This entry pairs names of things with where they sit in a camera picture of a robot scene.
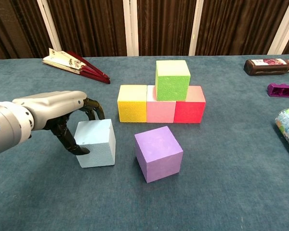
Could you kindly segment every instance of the purple foam cube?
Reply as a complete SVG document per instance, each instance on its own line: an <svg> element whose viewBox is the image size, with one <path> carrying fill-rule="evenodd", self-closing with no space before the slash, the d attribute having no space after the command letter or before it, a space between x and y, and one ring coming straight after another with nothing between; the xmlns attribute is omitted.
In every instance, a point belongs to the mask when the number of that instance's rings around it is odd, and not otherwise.
<svg viewBox="0 0 289 231"><path fill-rule="evenodd" d="M183 150L168 126L135 134L135 151L147 183L180 171Z"/></svg>
<svg viewBox="0 0 289 231"><path fill-rule="evenodd" d="M274 97L289 97L289 85L270 83L268 85L268 95Z"/></svg>

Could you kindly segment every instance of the yellow foam cube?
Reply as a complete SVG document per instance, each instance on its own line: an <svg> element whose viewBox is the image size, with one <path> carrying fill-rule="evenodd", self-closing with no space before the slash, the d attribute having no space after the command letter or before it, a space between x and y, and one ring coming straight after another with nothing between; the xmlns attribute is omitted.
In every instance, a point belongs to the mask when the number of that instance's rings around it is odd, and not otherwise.
<svg viewBox="0 0 289 231"><path fill-rule="evenodd" d="M121 85L118 95L120 122L146 122L147 85Z"/></svg>

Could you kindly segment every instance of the stacked cubes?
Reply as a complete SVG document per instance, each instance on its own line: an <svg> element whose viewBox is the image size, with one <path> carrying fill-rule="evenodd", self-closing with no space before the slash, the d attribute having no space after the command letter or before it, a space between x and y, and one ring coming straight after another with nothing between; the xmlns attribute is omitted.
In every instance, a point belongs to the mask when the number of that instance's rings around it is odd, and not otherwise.
<svg viewBox="0 0 289 231"><path fill-rule="evenodd" d="M156 61L155 85L121 85L120 122L201 123L206 100L185 60Z"/></svg>

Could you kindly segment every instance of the pink foam cube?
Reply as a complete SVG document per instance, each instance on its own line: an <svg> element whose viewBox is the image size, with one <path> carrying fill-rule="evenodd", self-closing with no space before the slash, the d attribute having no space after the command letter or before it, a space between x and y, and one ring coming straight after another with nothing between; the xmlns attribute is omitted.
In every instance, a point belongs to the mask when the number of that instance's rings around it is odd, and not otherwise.
<svg viewBox="0 0 289 231"><path fill-rule="evenodd" d="M154 85L147 87L147 123L173 123L176 101L157 101Z"/></svg>

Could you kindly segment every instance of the red foam cube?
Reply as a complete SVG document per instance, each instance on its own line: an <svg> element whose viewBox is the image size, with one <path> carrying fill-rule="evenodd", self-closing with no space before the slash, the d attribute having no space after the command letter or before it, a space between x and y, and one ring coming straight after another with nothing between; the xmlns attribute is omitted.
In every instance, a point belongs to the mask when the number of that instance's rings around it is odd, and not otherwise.
<svg viewBox="0 0 289 231"><path fill-rule="evenodd" d="M201 123L206 107L201 86L189 86L185 101L177 101L174 112L174 123Z"/></svg>

